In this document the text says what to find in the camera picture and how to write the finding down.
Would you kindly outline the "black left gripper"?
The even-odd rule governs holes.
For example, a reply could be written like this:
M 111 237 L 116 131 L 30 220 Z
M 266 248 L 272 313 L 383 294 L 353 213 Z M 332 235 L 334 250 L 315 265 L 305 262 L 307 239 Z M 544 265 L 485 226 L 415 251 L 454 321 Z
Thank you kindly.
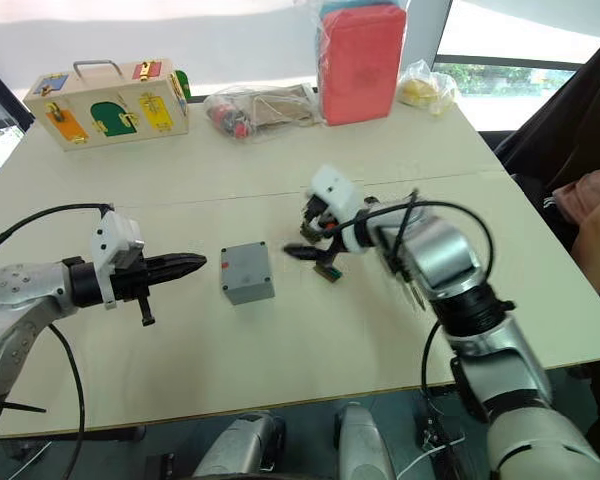
M 204 255 L 195 253 L 169 253 L 144 258 L 140 253 L 127 267 L 118 268 L 111 277 L 116 300 L 137 301 L 143 326 L 156 320 L 149 304 L 149 287 L 181 279 L 201 269 L 207 263 Z

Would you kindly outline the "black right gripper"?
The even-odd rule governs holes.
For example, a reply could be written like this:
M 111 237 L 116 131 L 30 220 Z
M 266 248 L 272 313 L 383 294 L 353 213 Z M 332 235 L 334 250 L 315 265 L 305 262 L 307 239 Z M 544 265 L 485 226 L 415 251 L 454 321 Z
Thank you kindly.
M 327 203 L 319 197 L 312 195 L 303 211 L 300 234 L 306 240 L 321 240 L 323 238 L 323 230 L 328 230 L 337 225 L 338 220 L 329 210 Z M 336 257 L 341 253 L 347 253 L 348 249 L 344 243 L 342 234 L 336 233 L 327 250 L 317 248 L 313 245 L 289 243 L 283 247 L 283 252 L 297 260 L 323 262 L 326 266 L 332 266 Z

